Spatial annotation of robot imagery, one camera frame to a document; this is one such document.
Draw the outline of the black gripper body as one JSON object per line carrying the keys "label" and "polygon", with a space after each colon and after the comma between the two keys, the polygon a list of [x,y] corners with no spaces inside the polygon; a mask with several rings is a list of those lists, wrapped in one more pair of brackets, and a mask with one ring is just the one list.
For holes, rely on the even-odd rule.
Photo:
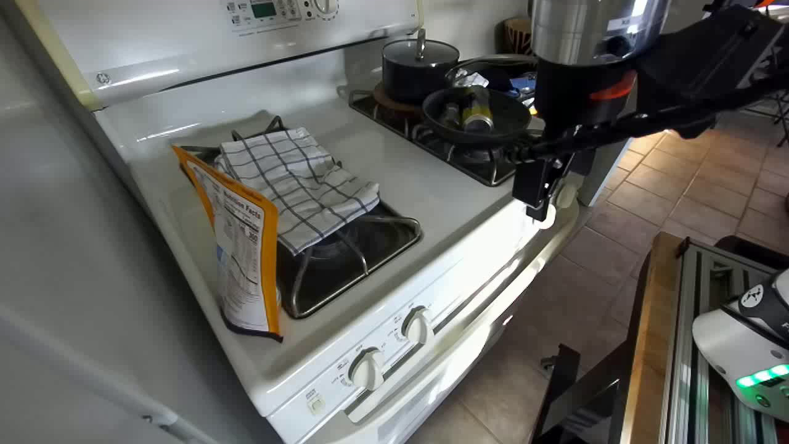
{"label": "black gripper body", "polygon": [[567,176],[569,166],[569,155],[551,160],[522,160],[516,168],[514,198],[530,208],[543,208],[548,203],[548,196],[556,191],[556,184]]}

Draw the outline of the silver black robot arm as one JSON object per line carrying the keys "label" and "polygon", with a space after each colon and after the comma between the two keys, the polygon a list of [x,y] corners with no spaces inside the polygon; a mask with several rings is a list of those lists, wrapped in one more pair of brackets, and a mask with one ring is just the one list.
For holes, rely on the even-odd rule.
{"label": "silver black robot arm", "polygon": [[556,184],[580,150],[676,131],[696,138],[720,111],[789,87],[759,74],[786,25],[745,6],[706,10],[667,32],[670,0],[535,0],[535,110],[545,121],[514,155],[514,198],[548,217]]}

